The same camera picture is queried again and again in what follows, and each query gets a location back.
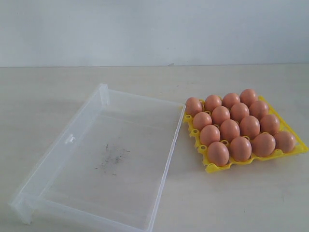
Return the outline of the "brown egg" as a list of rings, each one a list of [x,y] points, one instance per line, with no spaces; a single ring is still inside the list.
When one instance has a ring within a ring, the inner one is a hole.
[[[240,136],[239,125],[232,119],[225,120],[220,125],[220,135],[222,140],[227,140],[229,143]]]
[[[269,114],[269,106],[262,100],[255,101],[249,107],[250,115],[257,118],[259,121]]]
[[[268,133],[257,135],[251,142],[252,152],[258,157],[267,157],[275,149],[275,138]]]
[[[230,109],[231,119],[237,121],[238,123],[240,123],[243,118],[249,115],[250,112],[248,106],[241,102],[234,104]]]
[[[222,105],[222,100],[218,95],[209,95],[204,101],[204,109],[212,112],[216,107]]]
[[[246,116],[241,120],[239,128],[241,136],[247,136],[253,140],[260,133],[261,127],[256,117]]]
[[[228,93],[222,99],[222,106],[229,110],[237,103],[240,103],[240,97],[237,93]]]
[[[279,131],[274,135],[276,149],[282,150],[283,153],[291,152],[296,145],[296,138],[288,131]]]
[[[229,151],[223,143],[213,142],[208,147],[207,157],[210,163],[222,167],[229,161]]]
[[[240,101],[250,107],[254,102],[258,100],[258,95],[254,89],[248,88],[241,92]]]
[[[274,114],[265,115],[260,120],[261,132],[274,135],[280,130],[280,121]]]
[[[212,123],[221,125],[225,120],[231,118],[229,110],[224,106],[217,106],[211,114]]]
[[[203,111],[202,104],[201,104],[200,100],[196,97],[188,98],[186,100],[185,106],[186,106],[185,112],[188,115],[191,115],[192,117],[194,117],[196,114]]]
[[[209,146],[213,142],[220,141],[220,131],[214,125],[207,125],[201,130],[199,138],[202,145]]]
[[[201,131],[205,126],[212,124],[211,116],[206,112],[199,112],[193,118],[193,127]]]
[[[251,156],[252,146],[247,138],[239,136],[232,140],[229,150],[235,161],[243,162]]]

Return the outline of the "yellow plastic egg tray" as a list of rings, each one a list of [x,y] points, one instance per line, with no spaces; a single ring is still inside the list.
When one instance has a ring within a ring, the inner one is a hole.
[[[278,159],[286,156],[298,155],[301,153],[306,153],[309,151],[308,146],[300,139],[300,137],[293,131],[293,129],[285,122],[285,120],[280,116],[280,114],[274,109],[274,107],[268,103],[268,101],[262,96],[259,95],[258,99],[267,103],[269,107],[269,113],[274,114],[280,121],[280,131],[290,132],[296,139],[296,145],[293,150],[287,153],[284,153],[281,149],[275,149],[269,156],[267,157],[258,157],[254,153],[251,153],[251,156],[242,162],[235,161],[233,157],[229,157],[229,161],[225,166],[218,167],[216,164],[209,162],[207,156],[207,147],[202,145],[200,142],[200,131],[193,126],[193,117],[187,113],[183,116],[183,122],[188,124],[189,136],[195,139],[194,147],[199,154],[202,155],[202,164],[205,166],[205,171],[207,173],[213,173],[217,171],[223,171],[230,169],[232,165],[248,165],[251,164],[254,160],[259,161],[267,161],[272,159]]]

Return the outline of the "clear plastic bin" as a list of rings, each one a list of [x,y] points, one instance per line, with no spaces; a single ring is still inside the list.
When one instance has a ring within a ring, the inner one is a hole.
[[[100,84],[10,201],[105,232],[150,232],[185,105]]]

